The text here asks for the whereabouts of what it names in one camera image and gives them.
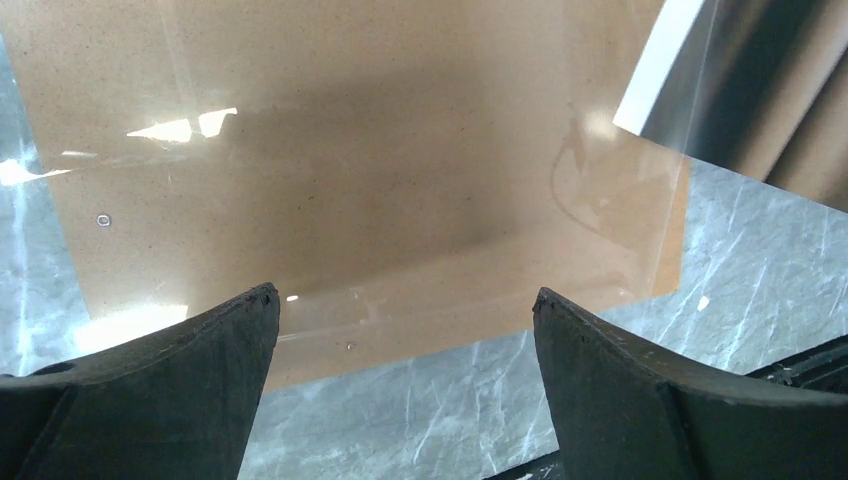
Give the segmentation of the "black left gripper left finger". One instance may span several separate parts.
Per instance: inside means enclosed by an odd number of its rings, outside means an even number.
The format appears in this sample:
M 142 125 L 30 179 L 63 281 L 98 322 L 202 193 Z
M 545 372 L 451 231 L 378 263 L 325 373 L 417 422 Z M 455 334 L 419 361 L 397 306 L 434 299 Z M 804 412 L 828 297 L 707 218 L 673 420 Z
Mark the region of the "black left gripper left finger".
M 109 349 L 1 378 L 5 479 L 234 479 L 281 301 L 264 283 Z

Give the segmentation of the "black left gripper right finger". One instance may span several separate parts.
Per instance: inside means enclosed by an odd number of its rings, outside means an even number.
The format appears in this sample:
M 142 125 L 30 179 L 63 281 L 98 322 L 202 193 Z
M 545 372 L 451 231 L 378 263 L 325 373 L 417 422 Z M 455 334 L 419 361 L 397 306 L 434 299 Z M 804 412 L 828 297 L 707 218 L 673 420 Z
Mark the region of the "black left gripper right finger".
M 534 339 L 568 479 L 843 479 L 847 393 L 682 356 L 544 288 Z

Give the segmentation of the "printed plant photo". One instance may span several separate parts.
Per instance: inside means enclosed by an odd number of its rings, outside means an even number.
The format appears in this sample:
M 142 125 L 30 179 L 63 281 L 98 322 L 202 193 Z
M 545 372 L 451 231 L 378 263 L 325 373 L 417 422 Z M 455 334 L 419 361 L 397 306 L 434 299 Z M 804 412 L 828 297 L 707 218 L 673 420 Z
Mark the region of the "printed plant photo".
M 614 123 L 845 210 L 846 2 L 664 2 Z

